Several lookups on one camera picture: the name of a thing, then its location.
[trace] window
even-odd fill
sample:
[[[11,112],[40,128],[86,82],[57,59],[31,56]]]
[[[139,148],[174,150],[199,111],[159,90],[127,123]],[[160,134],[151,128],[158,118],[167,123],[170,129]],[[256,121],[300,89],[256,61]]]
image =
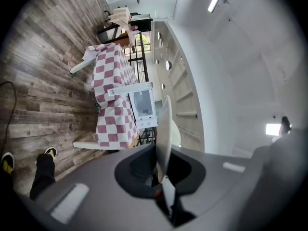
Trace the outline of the window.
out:
[[[135,40],[136,40],[136,46],[134,47],[135,51],[136,52],[141,52],[141,42],[140,42],[140,35],[139,34],[135,35]],[[150,51],[151,50],[151,46],[150,46],[150,42],[151,42],[150,32],[143,32],[142,33],[142,41],[143,41],[144,51]],[[131,49],[131,47],[124,49],[125,55],[129,55],[129,52],[130,52],[130,54],[134,54],[132,49]]]

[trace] shoe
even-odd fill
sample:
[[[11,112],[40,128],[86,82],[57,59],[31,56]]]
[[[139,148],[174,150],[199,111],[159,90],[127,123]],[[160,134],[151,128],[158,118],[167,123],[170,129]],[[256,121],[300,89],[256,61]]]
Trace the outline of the shoe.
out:
[[[8,174],[11,174],[11,172],[14,169],[14,165],[15,165],[15,161],[14,161],[13,154],[10,152],[5,153],[1,159],[1,167],[3,168],[3,170],[7,172]]]
[[[57,156],[57,149],[54,147],[48,147],[45,150],[45,154],[52,156],[53,161],[56,160],[56,156]]]

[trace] checkered tablecloth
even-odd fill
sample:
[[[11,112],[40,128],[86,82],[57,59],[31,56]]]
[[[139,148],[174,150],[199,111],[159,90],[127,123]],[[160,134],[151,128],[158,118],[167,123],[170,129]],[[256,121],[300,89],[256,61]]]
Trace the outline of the checkered tablecloth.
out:
[[[101,106],[96,127],[98,143],[106,149],[125,149],[138,135],[129,97],[109,96],[107,91],[138,80],[119,44],[89,46],[87,51],[97,52],[91,85]]]

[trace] ceiling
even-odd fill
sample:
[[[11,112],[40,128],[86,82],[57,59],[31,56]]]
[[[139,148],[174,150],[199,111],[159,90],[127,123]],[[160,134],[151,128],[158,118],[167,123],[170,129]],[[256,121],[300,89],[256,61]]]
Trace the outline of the ceiling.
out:
[[[210,2],[179,0],[168,23],[198,96],[205,151],[234,154],[270,144],[265,126],[284,115],[305,126],[307,48],[284,4],[228,0],[210,13]]]

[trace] person's leg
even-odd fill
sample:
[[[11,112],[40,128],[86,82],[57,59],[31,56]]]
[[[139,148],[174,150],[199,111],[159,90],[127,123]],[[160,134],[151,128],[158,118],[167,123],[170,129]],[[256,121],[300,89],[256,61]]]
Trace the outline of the person's leg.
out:
[[[37,171],[30,191],[30,199],[35,200],[40,193],[55,183],[54,160],[57,150],[54,147],[46,149],[45,154],[40,154],[37,158]]]

